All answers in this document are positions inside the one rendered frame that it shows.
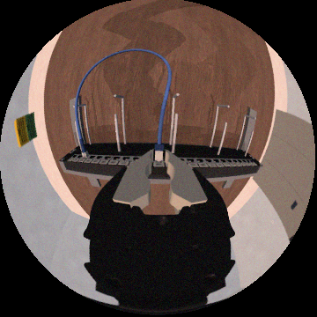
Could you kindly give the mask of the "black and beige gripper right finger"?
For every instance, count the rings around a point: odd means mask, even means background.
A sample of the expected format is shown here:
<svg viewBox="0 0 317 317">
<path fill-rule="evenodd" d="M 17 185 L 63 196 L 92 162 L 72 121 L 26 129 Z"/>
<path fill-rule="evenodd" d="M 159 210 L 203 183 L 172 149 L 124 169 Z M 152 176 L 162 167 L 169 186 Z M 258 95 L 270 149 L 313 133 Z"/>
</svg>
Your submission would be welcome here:
<svg viewBox="0 0 317 317">
<path fill-rule="evenodd" d="M 195 168 L 192 168 L 169 150 L 163 150 L 170 178 L 169 202 L 179 214 L 182 207 L 189 206 L 191 213 L 201 213 L 215 218 L 227 230 L 229 237 L 235 235 L 222 196 L 215 187 Z"/>
</svg>

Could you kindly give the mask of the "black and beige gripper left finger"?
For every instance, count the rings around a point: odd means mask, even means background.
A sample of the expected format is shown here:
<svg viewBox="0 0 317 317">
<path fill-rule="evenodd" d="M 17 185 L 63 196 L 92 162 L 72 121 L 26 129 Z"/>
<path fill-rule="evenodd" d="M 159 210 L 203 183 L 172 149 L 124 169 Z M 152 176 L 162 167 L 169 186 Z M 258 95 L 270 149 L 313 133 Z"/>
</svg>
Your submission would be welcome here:
<svg viewBox="0 0 317 317">
<path fill-rule="evenodd" d="M 98 193 L 90 214 L 84 237 L 91 239 L 97 226 L 109 217 L 131 213 L 133 206 L 142 210 L 151 202 L 151 163 L 155 161 L 155 150 L 123 167 Z"/>
</svg>

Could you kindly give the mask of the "blue cable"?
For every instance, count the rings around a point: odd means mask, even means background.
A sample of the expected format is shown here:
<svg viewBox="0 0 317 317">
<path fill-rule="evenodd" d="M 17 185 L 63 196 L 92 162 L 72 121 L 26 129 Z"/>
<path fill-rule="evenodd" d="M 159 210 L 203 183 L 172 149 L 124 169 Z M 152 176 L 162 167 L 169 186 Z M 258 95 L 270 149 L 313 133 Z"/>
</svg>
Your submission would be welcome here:
<svg viewBox="0 0 317 317">
<path fill-rule="evenodd" d="M 88 72 L 85 74 L 83 80 L 80 83 L 80 86 L 78 87 L 77 90 L 77 96 L 76 96 L 76 102 L 75 102 L 75 116 L 76 116 L 76 123 L 77 123 L 77 131 L 78 131 L 78 135 L 79 135 L 79 141 L 80 144 L 83 145 L 84 144 L 84 139 L 82 138 L 82 133 L 81 133 L 81 129 L 80 129 L 80 125 L 79 125 L 79 119 L 78 119 L 78 110 L 77 110 L 77 106 L 78 106 L 78 98 L 79 98 L 79 94 L 80 94 L 80 90 L 81 87 L 85 81 L 85 79 L 87 78 L 87 76 L 89 75 L 89 73 L 101 62 L 103 62 L 104 60 L 106 60 L 107 58 L 113 56 L 113 55 L 117 55 L 123 52 L 129 52 L 129 51 L 144 51 L 144 52 L 148 52 L 151 54 L 154 54 L 156 56 L 158 56 L 159 58 L 161 58 L 164 63 L 166 64 L 167 70 L 168 70 L 168 79 L 167 79 L 167 84 L 166 84 L 166 91 L 165 91 L 165 95 L 163 98 L 163 103 L 162 103 L 162 108 L 161 108 L 161 112 L 160 112 L 160 117 L 159 117 L 159 123 L 158 123 L 158 144 L 161 144 L 161 138 L 162 138 L 162 129 L 163 129 L 163 121 L 164 121 L 164 116 L 165 116 L 165 111 L 166 111 L 166 103 L 167 103 L 167 98 L 168 98 L 168 94 L 169 94 L 169 90 L 170 90 L 170 86 L 171 86 L 171 81 L 172 81 L 172 71 L 171 71 L 171 67 L 168 63 L 168 61 L 160 54 L 147 50 L 147 49 L 139 49 L 139 48 L 134 48 L 134 49 L 126 49 L 126 50 L 122 50 L 116 53 L 113 53 L 111 55 L 106 56 L 105 58 L 101 59 L 100 61 L 98 61 L 96 64 L 94 64 L 89 70 Z"/>
</svg>

